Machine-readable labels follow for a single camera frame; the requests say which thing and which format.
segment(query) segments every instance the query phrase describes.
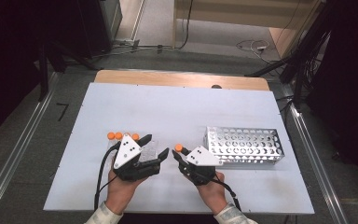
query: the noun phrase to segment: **sleeve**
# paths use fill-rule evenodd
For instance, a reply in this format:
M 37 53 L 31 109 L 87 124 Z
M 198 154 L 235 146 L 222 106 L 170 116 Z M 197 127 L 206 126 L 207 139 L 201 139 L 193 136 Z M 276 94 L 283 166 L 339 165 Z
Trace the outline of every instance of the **sleeve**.
M 234 204 L 228 203 L 216 216 L 213 216 L 219 224 L 257 224 L 247 218 Z
M 117 224 L 122 217 L 110 211 L 103 202 L 85 224 Z

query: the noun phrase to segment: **gray floor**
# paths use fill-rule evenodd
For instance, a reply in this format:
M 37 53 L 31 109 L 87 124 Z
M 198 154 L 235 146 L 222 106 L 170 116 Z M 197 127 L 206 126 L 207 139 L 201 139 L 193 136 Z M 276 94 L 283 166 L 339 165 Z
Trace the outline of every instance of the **gray floor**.
M 143 27 L 140 27 L 138 36 L 142 36 L 142 29 Z M 141 41 L 146 41 L 146 39 L 146 37 L 142 37 Z M 144 42 L 144 44 L 164 43 Z M 228 54 L 231 53 L 189 52 L 189 50 L 163 51 L 157 54 L 156 50 L 145 50 L 136 53 L 105 56 L 92 61 L 105 69 L 189 71 L 231 76 L 250 74 L 266 65 L 265 62 L 254 57 L 252 52 L 248 54 L 249 57 Z M 57 169 L 76 121 L 76 116 L 87 87 L 93 81 L 95 75 L 95 71 L 90 71 L 84 66 L 76 64 L 68 67 L 66 73 L 61 75 L 46 113 L 34 132 L 34 136 L 23 155 L 19 167 L 0 201 L 0 223 L 83 223 L 91 215 L 91 211 L 44 212 L 43 205 L 48 196 L 53 174 Z M 268 80 L 268 84 L 271 90 L 274 91 L 276 98 L 280 98 L 283 96 L 282 85 L 279 83 L 276 75 L 273 72 L 264 75 L 264 77 Z M 38 93 L 39 89 L 35 88 L 0 128 L 0 170 L 21 136 L 21 132 L 28 119 L 34 112 Z M 68 110 L 61 121 L 58 121 L 58 119 L 62 114 L 62 107 L 57 105 L 57 103 L 69 104 Z M 280 101 L 278 104 L 282 108 L 286 102 Z M 342 206 L 345 214 L 350 223 L 358 223 L 358 167 L 342 161 L 331 160 L 335 150 L 330 143 L 328 128 L 324 127 L 324 124 L 312 115 L 306 105 L 302 105 L 302 108 L 313 143 L 323 160 L 338 198 L 343 202 Z M 290 115 L 287 120 L 287 131 L 291 135 L 298 163 L 315 209 L 315 215 L 298 216 L 297 222 L 334 223 L 320 190 L 319 183 L 311 168 L 310 160 Z M 249 217 L 259 223 L 282 223 L 284 220 L 283 216 L 276 215 L 251 214 Z M 213 221 L 208 218 L 205 216 L 126 215 L 121 223 L 146 222 L 145 220 L 154 223 L 172 223 L 173 219 L 177 223 L 205 223 Z
M 188 11 L 179 13 L 186 17 Z M 172 23 L 173 1 L 145 1 L 135 39 L 140 40 L 140 45 L 171 46 Z M 186 20 L 177 20 L 175 46 L 180 47 L 185 39 Z M 263 59 L 280 60 L 269 28 L 208 21 L 191 21 L 188 40 L 182 51 L 257 59 L 258 57 L 251 50 L 252 41 L 256 41 L 252 45 L 254 49 L 267 46 L 261 55 Z

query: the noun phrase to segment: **white tabletop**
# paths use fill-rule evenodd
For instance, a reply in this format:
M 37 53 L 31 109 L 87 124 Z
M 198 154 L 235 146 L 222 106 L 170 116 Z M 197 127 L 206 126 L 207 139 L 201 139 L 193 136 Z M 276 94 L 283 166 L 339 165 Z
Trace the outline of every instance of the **white tabletop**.
M 63 153 L 45 210 L 92 210 L 108 132 L 153 134 L 160 151 L 202 145 L 207 126 L 276 129 L 285 157 L 275 165 L 221 170 L 244 213 L 313 214 L 271 91 L 90 83 Z M 107 181 L 104 171 L 103 184 Z M 101 194 L 100 202 L 106 198 Z M 159 175 L 138 187 L 126 212 L 211 213 L 178 170 L 172 153 Z

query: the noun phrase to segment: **hand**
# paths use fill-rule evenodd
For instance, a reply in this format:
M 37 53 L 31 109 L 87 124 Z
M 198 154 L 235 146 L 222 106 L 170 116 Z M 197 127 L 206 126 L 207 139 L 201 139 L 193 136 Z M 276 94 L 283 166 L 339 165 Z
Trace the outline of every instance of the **hand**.
M 223 173 L 216 172 L 216 175 L 220 181 L 225 182 L 225 175 L 223 175 Z M 197 190 L 202 200 L 212 210 L 215 216 L 226 207 L 227 201 L 225 188 L 223 186 L 210 181 L 207 185 L 197 186 Z
M 109 171 L 109 180 L 115 178 L 116 174 L 112 169 Z M 140 179 L 134 182 L 123 181 L 120 177 L 116 177 L 114 181 L 109 183 L 107 190 L 107 199 L 105 205 L 110 211 L 116 215 L 123 214 L 124 209 L 130 202 L 136 188 L 147 178 Z

